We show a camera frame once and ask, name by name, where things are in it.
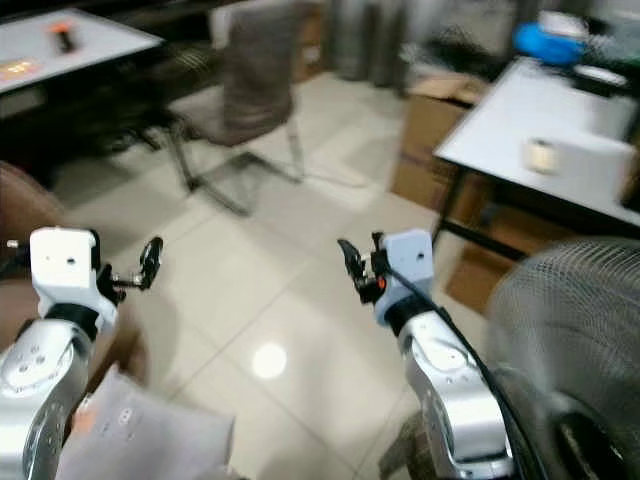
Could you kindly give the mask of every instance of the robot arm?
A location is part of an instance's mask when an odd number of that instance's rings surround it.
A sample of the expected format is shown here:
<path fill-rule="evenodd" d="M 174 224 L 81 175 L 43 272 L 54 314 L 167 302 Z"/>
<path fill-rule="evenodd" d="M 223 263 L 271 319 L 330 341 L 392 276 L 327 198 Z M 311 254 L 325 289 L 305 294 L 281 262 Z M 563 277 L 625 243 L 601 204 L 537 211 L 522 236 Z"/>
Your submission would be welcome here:
<path fill-rule="evenodd" d="M 42 228 L 32 233 L 28 263 L 40 319 L 0 355 L 0 480 L 55 477 L 67 420 L 88 381 L 97 335 L 111 330 L 122 287 L 149 288 L 162 240 L 141 256 L 141 271 L 122 280 L 100 262 L 97 234 Z"/>
<path fill-rule="evenodd" d="M 432 302 L 431 238 L 422 230 L 373 234 L 374 251 L 362 256 L 338 243 L 362 303 L 373 303 L 379 324 L 391 328 L 405 360 L 405 375 L 423 412 L 439 478 L 509 476 L 513 462 L 499 405 L 477 364 Z"/>

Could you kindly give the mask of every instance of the blue object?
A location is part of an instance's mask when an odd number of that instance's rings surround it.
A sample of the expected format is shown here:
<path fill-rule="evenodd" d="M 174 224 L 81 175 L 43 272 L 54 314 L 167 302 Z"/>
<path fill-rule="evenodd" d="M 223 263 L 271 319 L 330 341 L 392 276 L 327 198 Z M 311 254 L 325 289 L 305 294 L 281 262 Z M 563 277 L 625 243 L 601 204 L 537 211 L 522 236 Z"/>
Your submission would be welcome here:
<path fill-rule="evenodd" d="M 577 63 L 584 52 L 584 42 L 551 35 L 537 23 L 525 23 L 514 35 L 516 48 L 548 65 L 567 66 Z"/>

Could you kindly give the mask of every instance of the tile floor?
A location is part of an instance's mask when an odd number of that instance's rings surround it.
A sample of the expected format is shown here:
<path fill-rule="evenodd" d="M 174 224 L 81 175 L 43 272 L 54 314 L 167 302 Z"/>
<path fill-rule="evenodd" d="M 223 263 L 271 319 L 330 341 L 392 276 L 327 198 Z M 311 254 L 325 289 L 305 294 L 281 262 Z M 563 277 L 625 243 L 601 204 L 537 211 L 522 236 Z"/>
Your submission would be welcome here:
<path fill-rule="evenodd" d="M 104 254 L 132 267 L 153 234 L 166 242 L 154 288 L 131 294 L 152 356 L 151 389 L 237 415 L 233 465 L 264 480 L 377 478 L 376 462 L 418 408 L 392 335 L 361 307 L 335 244 L 363 248 L 372 230 L 430 228 L 435 214 L 386 193 L 404 104 L 386 90 L 326 74 L 299 89 L 308 180 L 262 179 L 257 211 L 238 218 L 187 196 L 165 151 L 142 146 L 62 172 L 71 221 L 97 228 Z M 287 159 L 283 132 L 251 145 Z M 219 152 L 193 142 L 199 162 Z M 436 256 L 436 299 L 476 346 L 484 320 L 442 293 L 460 242 Z M 276 378 L 254 355 L 284 349 Z"/>

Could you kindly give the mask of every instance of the chair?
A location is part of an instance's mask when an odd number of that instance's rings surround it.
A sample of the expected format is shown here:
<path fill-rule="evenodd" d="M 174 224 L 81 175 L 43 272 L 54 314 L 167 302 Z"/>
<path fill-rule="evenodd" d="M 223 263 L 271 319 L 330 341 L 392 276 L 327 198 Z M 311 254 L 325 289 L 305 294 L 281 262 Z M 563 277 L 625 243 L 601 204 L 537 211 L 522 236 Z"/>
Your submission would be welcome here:
<path fill-rule="evenodd" d="M 181 142 L 186 127 L 209 143 L 226 149 L 226 163 L 236 160 L 234 148 L 287 126 L 293 157 L 293 173 L 267 164 L 255 155 L 242 158 L 258 160 L 263 166 L 301 182 L 304 177 L 302 149 L 292 121 L 292 64 L 298 32 L 304 15 L 303 4 L 296 0 L 249 0 L 234 5 L 229 43 L 224 50 L 222 84 L 180 98 L 168 106 L 178 120 L 168 128 L 170 146 L 184 183 L 189 191 L 203 187 L 227 208 L 248 215 L 255 202 L 250 198 L 241 175 L 234 175 L 238 201 L 213 185 L 216 173 L 191 171 Z"/>

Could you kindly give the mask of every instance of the white table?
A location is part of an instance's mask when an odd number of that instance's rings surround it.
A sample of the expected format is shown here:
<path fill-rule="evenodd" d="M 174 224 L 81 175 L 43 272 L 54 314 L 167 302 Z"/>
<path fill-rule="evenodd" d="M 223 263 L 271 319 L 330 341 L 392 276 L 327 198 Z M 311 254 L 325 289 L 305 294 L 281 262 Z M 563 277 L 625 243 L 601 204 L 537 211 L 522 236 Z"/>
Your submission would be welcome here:
<path fill-rule="evenodd" d="M 445 229 L 491 249 L 496 246 L 448 220 L 448 210 L 467 171 L 640 227 L 640 214 L 618 200 L 633 156 L 633 148 L 620 138 L 634 108 L 629 98 L 610 99 L 576 90 L 568 79 L 534 60 L 516 60 L 435 151 L 438 158 L 460 168 L 434 231 L 434 242 Z M 536 139 L 553 145 L 558 161 L 555 173 L 541 174 L 527 167 L 526 146 Z M 522 256 L 509 248 L 499 253 Z"/>
<path fill-rule="evenodd" d="M 49 32 L 52 25 L 69 22 L 77 50 L 62 54 Z M 24 59 L 34 71 L 10 79 L 0 78 L 0 95 L 75 70 L 127 57 L 159 46 L 162 39 L 105 18 L 75 9 L 0 25 L 0 63 Z"/>

